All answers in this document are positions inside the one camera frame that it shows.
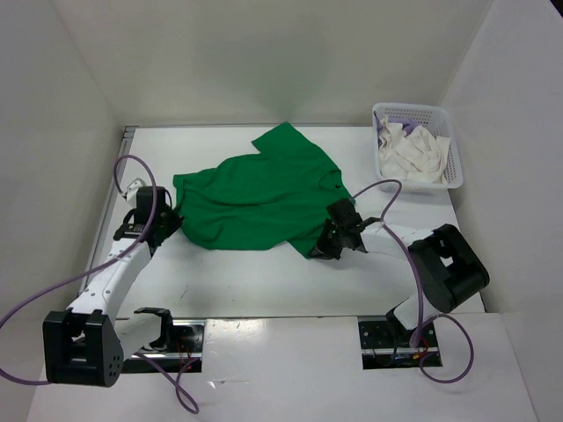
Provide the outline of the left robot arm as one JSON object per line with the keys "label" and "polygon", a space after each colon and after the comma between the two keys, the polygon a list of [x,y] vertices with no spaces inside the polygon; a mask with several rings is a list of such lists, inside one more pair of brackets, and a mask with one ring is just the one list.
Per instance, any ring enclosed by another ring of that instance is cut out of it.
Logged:
{"label": "left robot arm", "polygon": [[182,219],[168,204],[162,186],[139,188],[113,236],[106,268],[64,311],[45,318],[43,345],[49,382],[111,387],[124,363],[145,346],[162,352],[176,338],[168,309],[142,307],[123,324],[117,316],[130,288],[157,248],[180,228]]}

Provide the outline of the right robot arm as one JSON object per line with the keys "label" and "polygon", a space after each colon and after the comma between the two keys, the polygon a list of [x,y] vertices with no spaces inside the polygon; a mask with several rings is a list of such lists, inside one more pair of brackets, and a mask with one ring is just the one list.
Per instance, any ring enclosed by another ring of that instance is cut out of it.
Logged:
{"label": "right robot arm", "polygon": [[362,219],[351,200],[339,200],[327,212],[311,258],[339,259],[349,249],[402,258],[413,270],[416,293],[385,315],[386,336],[396,346],[412,342],[424,323],[451,313],[490,283],[487,269],[451,224],[413,229],[382,217]]}

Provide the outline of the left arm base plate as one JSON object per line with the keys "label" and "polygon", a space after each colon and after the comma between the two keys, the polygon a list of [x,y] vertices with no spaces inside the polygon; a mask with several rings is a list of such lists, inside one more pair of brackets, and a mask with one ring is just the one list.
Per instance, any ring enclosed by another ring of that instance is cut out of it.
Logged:
{"label": "left arm base plate", "polygon": [[114,328],[124,349],[124,374],[155,372],[139,354],[171,374],[177,374],[189,360],[202,359],[205,320],[173,318],[165,343],[160,343],[161,325],[162,319],[154,315],[117,319]]}

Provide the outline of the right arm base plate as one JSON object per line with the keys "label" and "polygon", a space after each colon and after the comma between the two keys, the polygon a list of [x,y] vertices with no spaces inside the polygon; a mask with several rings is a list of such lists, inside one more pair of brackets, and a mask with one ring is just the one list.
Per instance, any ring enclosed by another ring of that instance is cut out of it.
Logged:
{"label": "right arm base plate", "polygon": [[433,324],[423,329],[417,347],[409,346],[409,334],[405,339],[395,336],[384,316],[359,317],[357,324],[363,370],[413,368],[421,359],[428,367],[442,366]]}

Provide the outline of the green t-shirt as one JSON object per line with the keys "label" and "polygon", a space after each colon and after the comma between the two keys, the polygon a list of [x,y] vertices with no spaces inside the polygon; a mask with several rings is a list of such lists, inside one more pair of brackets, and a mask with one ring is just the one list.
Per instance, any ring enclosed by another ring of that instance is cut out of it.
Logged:
{"label": "green t-shirt", "polygon": [[288,122],[252,145],[254,154],[173,177],[181,229],[207,250],[266,251],[287,242],[307,258],[327,207],[351,196],[342,172]]}

